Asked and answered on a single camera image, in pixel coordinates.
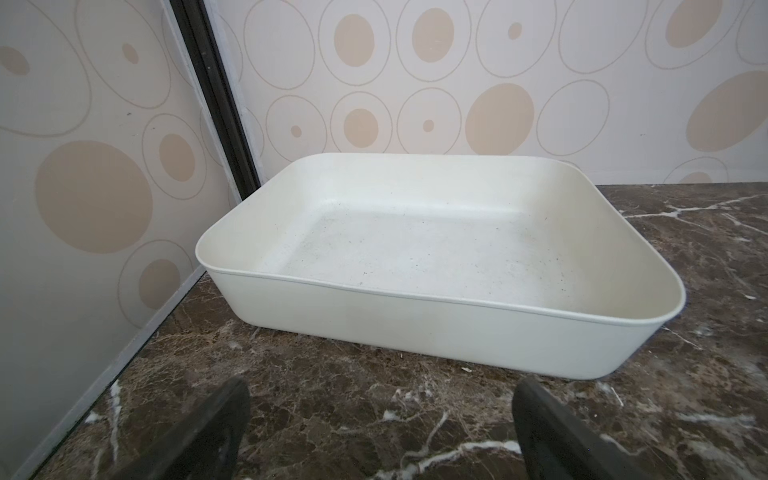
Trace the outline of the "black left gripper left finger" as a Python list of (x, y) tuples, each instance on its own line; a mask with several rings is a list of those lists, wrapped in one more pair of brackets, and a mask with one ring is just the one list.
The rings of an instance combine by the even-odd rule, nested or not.
[(114, 477), (232, 479), (249, 418), (247, 383), (232, 377)]

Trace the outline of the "white plastic bin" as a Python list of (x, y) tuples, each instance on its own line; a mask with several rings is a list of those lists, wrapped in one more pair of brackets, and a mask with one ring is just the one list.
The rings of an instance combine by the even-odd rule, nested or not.
[(686, 303), (588, 177), (541, 157), (311, 155), (195, 254), (254, 326), (576, 380)]

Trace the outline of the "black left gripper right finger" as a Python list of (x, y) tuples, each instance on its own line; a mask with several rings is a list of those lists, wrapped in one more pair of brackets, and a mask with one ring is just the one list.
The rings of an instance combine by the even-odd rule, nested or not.
[(531, 479), (648, 479), (630, 457), (607, 443), (538, 382), (515, 388), (511, 409)]

